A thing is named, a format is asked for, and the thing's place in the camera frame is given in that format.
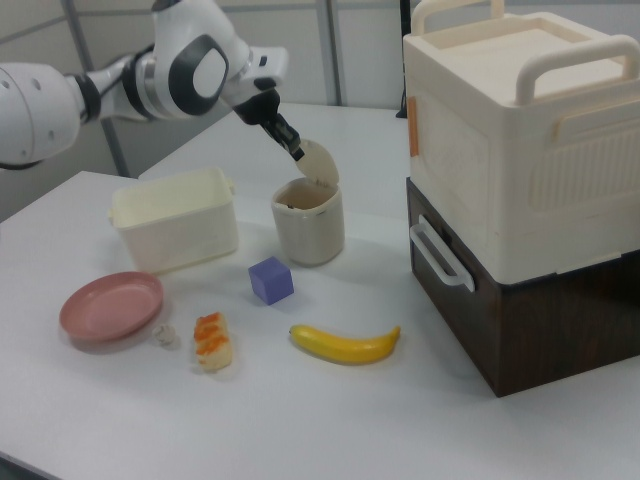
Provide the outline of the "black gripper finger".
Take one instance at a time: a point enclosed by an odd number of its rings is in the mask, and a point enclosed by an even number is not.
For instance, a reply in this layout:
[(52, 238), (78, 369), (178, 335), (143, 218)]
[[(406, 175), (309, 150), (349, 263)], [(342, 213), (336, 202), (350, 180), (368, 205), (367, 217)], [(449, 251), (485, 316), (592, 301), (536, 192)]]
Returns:
[(290, 155), (304, 156), (299, 133), (278, 113), (272, 122), (272, 136), (274, 140)]
[(261, 127), (294, 161), (299, 161), (302, 158), (299, 133), (285, 120), (263, 122)]

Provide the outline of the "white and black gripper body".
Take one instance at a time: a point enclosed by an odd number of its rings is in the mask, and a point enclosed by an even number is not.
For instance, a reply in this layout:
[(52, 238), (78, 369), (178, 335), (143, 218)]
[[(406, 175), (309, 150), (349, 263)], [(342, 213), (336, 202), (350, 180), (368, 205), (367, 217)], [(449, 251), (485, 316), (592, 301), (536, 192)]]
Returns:
[(278, 87), (289, 66), (283, 47), (249, 48), (243, 69), (230, 81), (230, 106), (248, 125), (274, 121), (280, 104)]

